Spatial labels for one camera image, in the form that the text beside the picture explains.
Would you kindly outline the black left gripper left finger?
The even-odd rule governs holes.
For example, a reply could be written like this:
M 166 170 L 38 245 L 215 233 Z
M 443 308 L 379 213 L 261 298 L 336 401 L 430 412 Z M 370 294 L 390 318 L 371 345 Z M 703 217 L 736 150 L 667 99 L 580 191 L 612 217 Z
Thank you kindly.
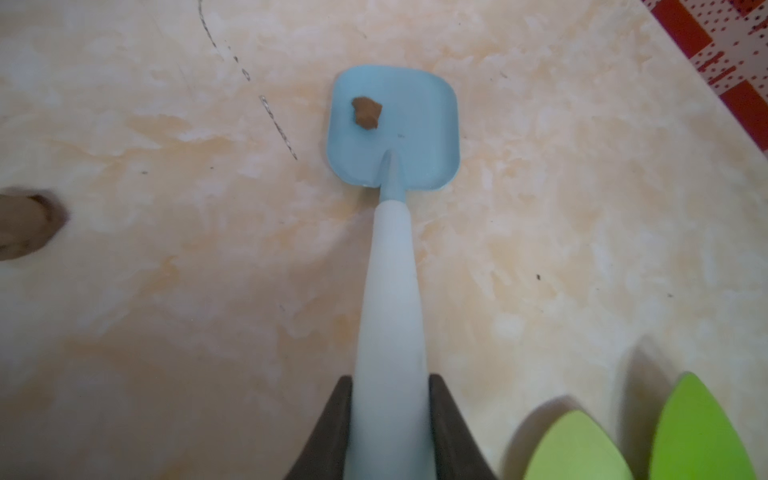
M 341 376 L 285 480 L 344 478 L 352 389 L 352 377 Z

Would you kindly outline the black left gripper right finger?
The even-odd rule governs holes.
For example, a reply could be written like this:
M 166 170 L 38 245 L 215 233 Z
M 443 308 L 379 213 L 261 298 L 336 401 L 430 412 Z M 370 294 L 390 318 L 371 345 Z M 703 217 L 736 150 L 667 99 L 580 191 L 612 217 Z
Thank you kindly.
M 428 383 L 437 478 L 496 480 L 443 377 L 430 374 Z

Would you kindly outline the light blue hand trowel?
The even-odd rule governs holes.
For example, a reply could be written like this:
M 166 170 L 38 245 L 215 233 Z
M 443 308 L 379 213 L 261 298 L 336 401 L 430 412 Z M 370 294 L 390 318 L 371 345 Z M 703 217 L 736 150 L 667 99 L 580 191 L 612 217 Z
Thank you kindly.
M 382 105 L 378 128 L 351 101 Z M 461 163 L 453 88 L 417 69 L 361 65 L 332 89 L 326 155 L 344 182 L 376 189 L 372 245 L 353 373 L 348 479 L 432 479 L 434 447 L 410 191 L 450 183 Z

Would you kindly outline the soil lump on blue trowel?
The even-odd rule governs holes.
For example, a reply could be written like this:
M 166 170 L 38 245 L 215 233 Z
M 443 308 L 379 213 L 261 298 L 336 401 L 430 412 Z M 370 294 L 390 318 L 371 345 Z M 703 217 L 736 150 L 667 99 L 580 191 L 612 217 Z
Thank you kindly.
M 378 128 L 379 118 L 383 110 L 381 104 L 368 97 L 356 97 L 351 101 L 351 104 L 356 125 L 366 131 Z

